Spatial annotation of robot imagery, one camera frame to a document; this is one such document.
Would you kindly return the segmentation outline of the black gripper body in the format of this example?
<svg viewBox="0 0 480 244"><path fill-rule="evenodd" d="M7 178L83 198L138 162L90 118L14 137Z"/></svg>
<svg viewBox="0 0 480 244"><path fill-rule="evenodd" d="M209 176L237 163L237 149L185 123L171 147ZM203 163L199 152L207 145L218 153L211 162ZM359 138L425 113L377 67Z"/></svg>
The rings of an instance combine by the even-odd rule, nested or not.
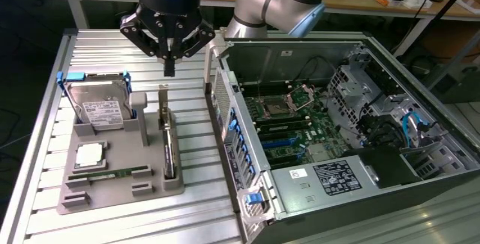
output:
<svg viewBox="0 0 480 244"><path fill-rule="evenodd" d="M186 22L194 28L202 20L199 0L138 0L135 15L157 41L165 37L170 51L175 23Z"/></svg>

